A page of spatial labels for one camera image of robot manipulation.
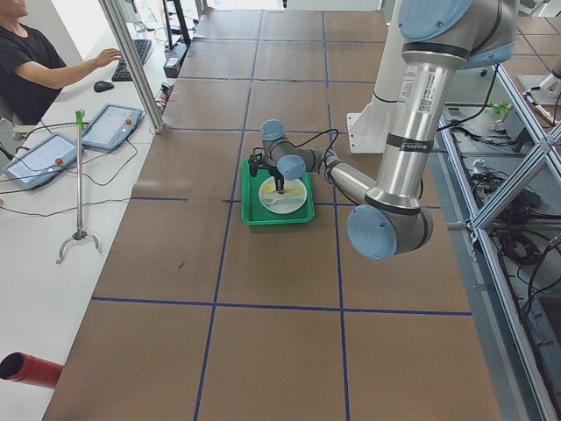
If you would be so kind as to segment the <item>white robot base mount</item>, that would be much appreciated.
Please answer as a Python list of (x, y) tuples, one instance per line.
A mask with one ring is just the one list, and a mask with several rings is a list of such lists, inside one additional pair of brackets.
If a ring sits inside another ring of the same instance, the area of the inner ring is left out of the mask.
[(376, 96), (360, 113), (348, 113), (351, 153), (382, 153), (387, 135), (387, 118), (387, 107)]

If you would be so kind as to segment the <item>person's hand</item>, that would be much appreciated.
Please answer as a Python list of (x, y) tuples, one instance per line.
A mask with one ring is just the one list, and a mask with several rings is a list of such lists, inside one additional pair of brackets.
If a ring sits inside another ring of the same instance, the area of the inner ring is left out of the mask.
[(95, 68), (103, 68), (113, 61), (119, 61), (121, 58), (122, 54), (118, 49), (103, 49), (94, 59)]

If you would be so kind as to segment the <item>person's forearm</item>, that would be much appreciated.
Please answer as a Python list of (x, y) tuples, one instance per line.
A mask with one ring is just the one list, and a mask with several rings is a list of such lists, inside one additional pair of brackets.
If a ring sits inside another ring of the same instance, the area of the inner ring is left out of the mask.
[(46, 86), (51, 89), (62, 89), (79, 82), (97, 68), (96, 60), (88, 60), (78, 65), (48, 69)]

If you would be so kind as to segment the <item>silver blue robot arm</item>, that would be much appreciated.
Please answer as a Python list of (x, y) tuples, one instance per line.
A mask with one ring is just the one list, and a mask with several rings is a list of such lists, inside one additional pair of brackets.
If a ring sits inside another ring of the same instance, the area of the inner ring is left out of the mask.
[(251, 175), (265, 168), (278, 192), (287, 180), (317, 172), (356, 203), (347, 218), (354, 249), (371, 260), (391, 258), (426, 244), (433, 221), (418, 199), (438, 120), (455, 73), (509, 59), (515, 47), (516, 1), (404, 1), (395, 29), (405, 62), (394, 120), (376, 179), (330, 149), (303, 149), (285, 136), (279, 120), (260, 129), (262, 152), (249, 158)]

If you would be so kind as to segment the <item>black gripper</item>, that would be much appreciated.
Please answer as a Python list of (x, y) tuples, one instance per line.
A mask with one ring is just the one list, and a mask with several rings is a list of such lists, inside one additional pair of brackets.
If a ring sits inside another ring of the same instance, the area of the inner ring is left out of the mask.
[(267, 160), (265, 149), (263, 147), (254, 147), (248, 158), (249, 174), (256, 177), (260, 170), (266, 170), (268, 174), (273, 176), (275, 182), (275, 191), (284, 192), (285, 180), (282, 175), (273, 175), (274, 167)]

